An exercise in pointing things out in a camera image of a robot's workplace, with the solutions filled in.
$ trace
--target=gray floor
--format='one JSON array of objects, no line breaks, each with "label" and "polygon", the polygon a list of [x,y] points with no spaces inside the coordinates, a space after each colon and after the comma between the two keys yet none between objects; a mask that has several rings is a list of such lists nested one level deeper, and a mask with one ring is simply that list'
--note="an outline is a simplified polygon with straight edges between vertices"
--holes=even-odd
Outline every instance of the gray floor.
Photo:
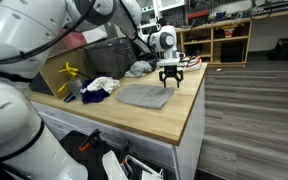
[{"label": "gray floor", "polygon": [[288,61],[209,68],[198,168],[227,179],[288,179]]}]

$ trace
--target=trash can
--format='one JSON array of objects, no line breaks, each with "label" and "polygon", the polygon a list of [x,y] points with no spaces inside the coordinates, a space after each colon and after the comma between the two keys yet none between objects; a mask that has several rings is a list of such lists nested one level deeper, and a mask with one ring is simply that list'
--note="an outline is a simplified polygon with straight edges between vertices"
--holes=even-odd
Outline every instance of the trash can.
[{"label": "trash can", "polygon": [[96,77],[121,79],[137,60],[128,38],[113,38],[84,50],[87,63]]}]

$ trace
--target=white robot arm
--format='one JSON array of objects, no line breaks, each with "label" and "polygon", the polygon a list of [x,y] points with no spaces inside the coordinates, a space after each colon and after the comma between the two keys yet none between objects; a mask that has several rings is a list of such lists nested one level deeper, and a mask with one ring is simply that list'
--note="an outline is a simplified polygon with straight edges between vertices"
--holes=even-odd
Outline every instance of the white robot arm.
[{"label": "white robot arm", "polygon": [[171,57],[174,27],[149,37],[138,32],[140,20],[135,0],[2,0],[0,162],[10,174],[15,169],[24,179],[87,179],[86,168],[64,151],[25,98],[26,89],[60,40],[63,26],[83,30],[112,22],[143,51],[166,51]]}]

